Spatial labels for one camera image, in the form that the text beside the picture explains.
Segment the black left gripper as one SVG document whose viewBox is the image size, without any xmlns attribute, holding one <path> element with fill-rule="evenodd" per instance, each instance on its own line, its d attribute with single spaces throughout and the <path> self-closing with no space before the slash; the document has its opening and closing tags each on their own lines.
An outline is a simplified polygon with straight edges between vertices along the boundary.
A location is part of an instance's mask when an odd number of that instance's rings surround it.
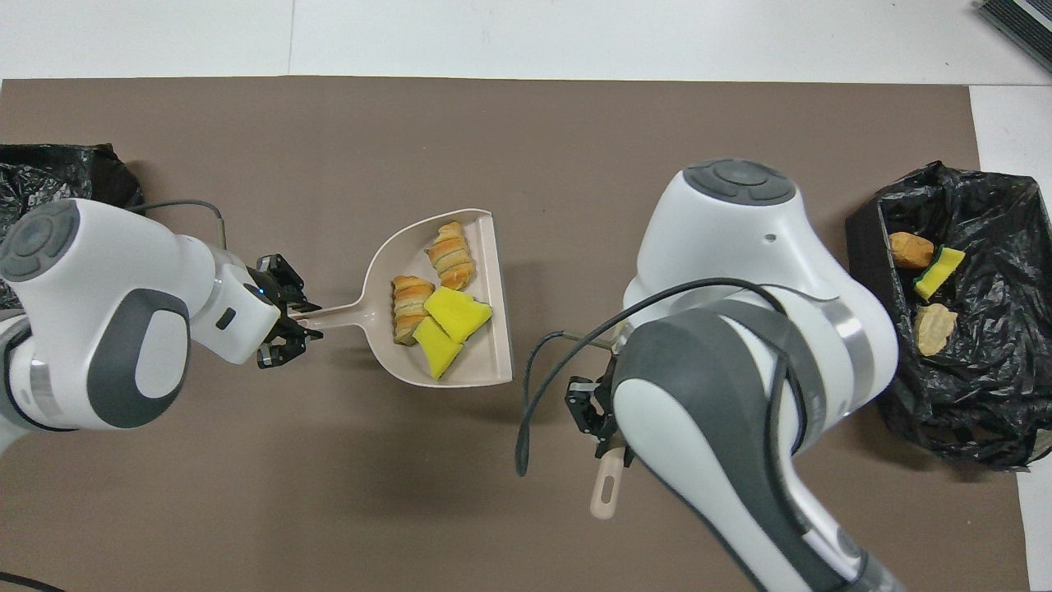
<svg viewBox="0 0 1052 592">
<path fill-rule="evenodd" d="M 323 340 L 324 333 L 311 327 L 302 326 L 299 322 L 281 322 L 289 311 L 311 311 L 311 301 L 304 293 L 304 281 L 283 256 L 275 252 L 260 257 L 256 269 L 248 267 L 247 273 L 255 282 L 260 299 L 274 304 L 279 310 L 279 320 L 256 352 L 258 368 L 281 367 L 305 353 L 309 342 Z"/>
</svg>

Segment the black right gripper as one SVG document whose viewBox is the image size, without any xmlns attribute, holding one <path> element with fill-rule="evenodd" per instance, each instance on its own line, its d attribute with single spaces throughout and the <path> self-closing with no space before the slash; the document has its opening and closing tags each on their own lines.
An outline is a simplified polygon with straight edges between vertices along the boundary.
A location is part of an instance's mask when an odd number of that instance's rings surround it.
<svg viewBox="0 0 1052 592">
<path fill-rule="evenodd" d="M 613 392 L 616 361 L 609 361 L 598 380 L 571 376 L 565 392 L 565 405 L 582 434 L 598 436 L 598 457 L 602 458 L 618 447 L 624 447 L 623 462 L 635 458 L 634 450 L 621 434 Z"/>
</svg>

